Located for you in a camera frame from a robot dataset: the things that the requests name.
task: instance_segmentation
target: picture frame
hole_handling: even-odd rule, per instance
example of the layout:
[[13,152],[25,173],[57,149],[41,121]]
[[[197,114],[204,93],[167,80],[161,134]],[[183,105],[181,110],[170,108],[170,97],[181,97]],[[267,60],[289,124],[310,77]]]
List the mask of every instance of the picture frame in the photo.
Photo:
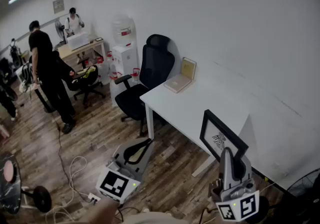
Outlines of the picture frame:
[[53,7],[54,7],[53,12],[55,14],[64,11],[64,7],[65,7],[64,0],[56,0],[52,4],[53,4]]
[[200,140],[218,162],[220,162],[221,154],[226,147],[231,149],[235,160],[240,160],[244,156],[248,145],[209,109],[205,110],[202,122]]

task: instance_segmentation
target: chair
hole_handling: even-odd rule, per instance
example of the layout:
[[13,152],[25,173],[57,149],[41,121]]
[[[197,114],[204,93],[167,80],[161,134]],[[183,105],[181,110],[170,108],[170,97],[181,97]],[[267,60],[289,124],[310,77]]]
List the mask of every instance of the chair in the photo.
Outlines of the chair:
[[[101,95],[102,98],[105,98],[105,95],[94,88],[103,84],[101,82],[95,83],[98,78],[98,68],[97,66],[90,66],[84,68],[79,72],[75,72],[73,68],[67,65],[60,57],[57,51],[54,51],[56,54],[56,62],[59,66],[59,70],[61,72],[61,78],[66,82],[68,88],[71,91],[80,90],[78,93],[74,94],[74,99],[77,100],[77,96],[84,94],[83,105],[86,106],[87,98],[89,93],[95,93]],[[75,76],[70,76],[70,71],[73,71]]]
[[128,80],[131,75],[125,75],[115,80],[115,84],[124,82],[126,90],[115,97],[118,106],[126,116],[121,118],[123,122],[132,118],[140,123],[140,136],[143,136],[143,122],[146,117],[144,103],[140,96],[149,90],[165,82],[172,67],[174,66],[174,55],[167,50],[170,39],[163,35],[151,35],[144,45],[142,52],[142,66],[140,81],[142,84],[130,87]]

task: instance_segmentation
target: black pants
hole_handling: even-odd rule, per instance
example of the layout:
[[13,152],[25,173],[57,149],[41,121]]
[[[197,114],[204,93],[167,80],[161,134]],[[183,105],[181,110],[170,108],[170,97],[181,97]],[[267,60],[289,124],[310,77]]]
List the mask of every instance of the black pants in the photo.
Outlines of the black pants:
[[16,116],[15,105],[13,104],[12,100],[9,97],[7,97],[4,91],[0,92],[0,103],[3,105],[3,107],[6,108],[6,110],[8,111],[9,115],[11,115],[11,117]]
[[71,114],[74,114],[74,108],[66,92],[64,84],[60,78],[40,77],[42,81],[41,88],[51,105],[59,112],[64,123],[72,123]]

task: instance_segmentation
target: power strip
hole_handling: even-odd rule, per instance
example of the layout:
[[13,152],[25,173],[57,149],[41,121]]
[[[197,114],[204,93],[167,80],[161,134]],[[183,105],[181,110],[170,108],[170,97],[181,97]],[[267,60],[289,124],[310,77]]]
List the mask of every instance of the power strip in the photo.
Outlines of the power strip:
[[90,193],[90,194],[88,195],[88,198],[89,198],[90,201],[96,200],[96,202],[99,202],[99,201],[101,200],[100,197],[98,197],[98,196],[96,196],[96,195],[94,195],[94,194],[92,194],[92,193]]

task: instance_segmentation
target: chair base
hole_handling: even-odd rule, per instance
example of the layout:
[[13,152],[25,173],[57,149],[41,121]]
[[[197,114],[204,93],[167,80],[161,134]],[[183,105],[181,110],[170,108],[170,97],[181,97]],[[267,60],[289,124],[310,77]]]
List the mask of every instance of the chair base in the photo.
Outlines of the chair base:
[[[129,116],[124,116],[124,117],[121,117],[121,122],[124,122],[124,120],[126,120],[126,119],[129,119],[129,118],[131,118],[131,117],[129,117]],[[145,118],[143,118],[141,121],[140,121],[140,132],[139,132],[139,136],[140,137],[144,137],[145,136],[145,134],[146,134],[146,132],[143,132],[143,128],[144,128],[144,121],[145,120]]]
[[100,85],[101,87],[103,86],[102,82],[97,82],[96,84],[93,84],[92,86],[88,86],[86,87],[84,90],[81,90],[80,92],[74,94],[74,100],[78,100],[77,96],[84,94],[84,99],[83,99],[83,105],[86,106],[86,102],[87,102],[87,98],[88,98],[88,94],[89,93],[95,93],[97,95],[102,96],[102,98],[106,98],[105,94],[95,90],[94,88],[97,87],[98,85]]

